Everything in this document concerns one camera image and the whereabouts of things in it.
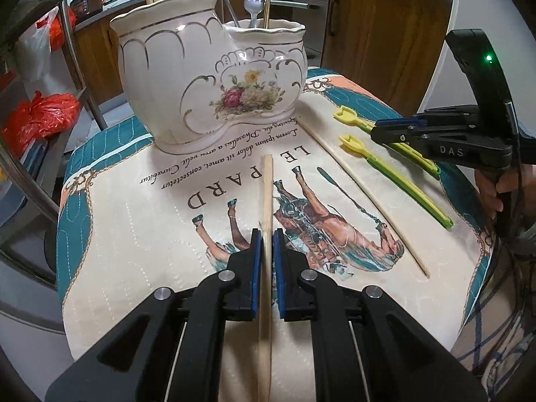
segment plaid pants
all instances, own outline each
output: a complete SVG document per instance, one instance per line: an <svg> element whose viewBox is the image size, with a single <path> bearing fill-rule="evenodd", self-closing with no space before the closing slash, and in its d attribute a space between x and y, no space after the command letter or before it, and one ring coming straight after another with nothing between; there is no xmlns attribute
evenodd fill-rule
<svg viewBox="0 0 536 402"><path fill-rule="evenodd" d="M536 336L536 259L527 255L531 250L536 254L534 237L536 233L529 230L508 249L499 249L497 266L451 351L481 378L491 400L516 371Z"/></svg>

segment silver bolt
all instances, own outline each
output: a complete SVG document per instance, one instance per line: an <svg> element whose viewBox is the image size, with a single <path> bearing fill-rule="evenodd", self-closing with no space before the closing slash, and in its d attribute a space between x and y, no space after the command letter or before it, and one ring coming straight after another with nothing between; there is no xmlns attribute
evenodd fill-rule
<svg viewBox="0 0 536 402"><path fill-rule="evenodd" d="M378 286L367 286L365 289L365 293L368 297L378 299L382 295L383 290L381 289L381 287Z"/></svg>
<svg viewBox="0 0 536 402"><path fill-rule="evenodd" d="M158 300L166 300L171 296L171 289L160 287L154 291L154 297Z"/></svg>
<svg viewBox="0 0 536 402"><path fill-rule="evenodd" d="M218 274L218 278L222 281L232 281L234 279L234 272L233 271L221 271Z"/></svg>
<svg viewBox="0 0 536 402"><path fill-rule="evenodd" d="M318 272L313 269L305 269L304 271L302 271L301 277L305 281L314 281L318 278Z"/></svg>

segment black pot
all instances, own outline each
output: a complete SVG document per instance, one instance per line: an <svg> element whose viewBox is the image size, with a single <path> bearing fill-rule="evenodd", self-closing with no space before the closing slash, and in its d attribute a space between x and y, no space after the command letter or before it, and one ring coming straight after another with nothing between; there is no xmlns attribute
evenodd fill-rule
<svg viewBox="0 0 536 402"><path fill-rule="evenodd" d="M70 5L76 16L76 24L101 13L103 11L103 0L72 0Z"/></svg>

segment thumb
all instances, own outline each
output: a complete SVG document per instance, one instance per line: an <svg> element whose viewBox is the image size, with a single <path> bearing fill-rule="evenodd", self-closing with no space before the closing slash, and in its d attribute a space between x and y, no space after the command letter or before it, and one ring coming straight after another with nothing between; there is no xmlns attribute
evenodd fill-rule
<svg viewBox="0 0 536 402"><path fill-rule="evenodd" d="M523 186L536 183L536 166L531 164L522 164L521 173L523 177ZM515 169L509 169L500 178L495 189L497 193L511 192L518 188L519 175Z"/></svg>

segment hand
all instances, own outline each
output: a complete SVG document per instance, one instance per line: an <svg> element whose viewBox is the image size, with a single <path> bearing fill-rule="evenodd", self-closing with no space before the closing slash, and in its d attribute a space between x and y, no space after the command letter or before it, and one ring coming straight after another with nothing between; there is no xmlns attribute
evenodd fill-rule
<svg viewBox="0 0 536 402"><path fill-rule="evenodd" d="M521 167L524 188L523 209L524 214L536 214L536 166L523 164ZM475 170L474 180L480 192L480 201L490 218L495 218L497 212L502 212L503 203L498 193L511 192L518 188L518 172L516 169L506 171L497 182L493 184L484 174Z"/></svg>

